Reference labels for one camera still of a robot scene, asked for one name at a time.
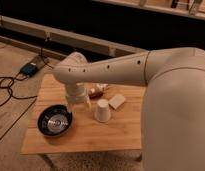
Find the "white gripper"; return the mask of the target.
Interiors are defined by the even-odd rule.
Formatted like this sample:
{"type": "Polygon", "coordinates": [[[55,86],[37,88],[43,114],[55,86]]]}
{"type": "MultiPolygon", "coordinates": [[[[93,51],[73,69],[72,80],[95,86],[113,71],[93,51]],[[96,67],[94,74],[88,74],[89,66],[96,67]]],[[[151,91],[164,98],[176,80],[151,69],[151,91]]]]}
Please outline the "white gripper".
{"type": "MultiPolygon", "coordinates": [[[[65,86],[66,90],[66,99],[69,103],[76,104],[76,103],[83,103],[87,110],[91,110],[91,102],[90,99],[87,99],[87,90],[83,83],[77,84],[67,84],[65,86]]],[[[67,111],[72,113],[72,105],[67,104],[67,111]]]]}

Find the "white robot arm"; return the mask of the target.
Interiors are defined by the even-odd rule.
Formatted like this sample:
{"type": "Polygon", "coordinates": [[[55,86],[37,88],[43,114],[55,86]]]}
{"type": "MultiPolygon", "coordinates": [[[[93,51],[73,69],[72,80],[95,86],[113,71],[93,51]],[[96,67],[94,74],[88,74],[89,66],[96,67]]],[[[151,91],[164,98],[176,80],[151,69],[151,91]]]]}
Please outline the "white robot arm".
{"type": "Polygon", "coordinates": [[[74,52],[55,66],[54,77],[65,86],[84,82],[144,86],[144,171],[205,171],[204,50],[153,50],[93,63],[74,52]]]}

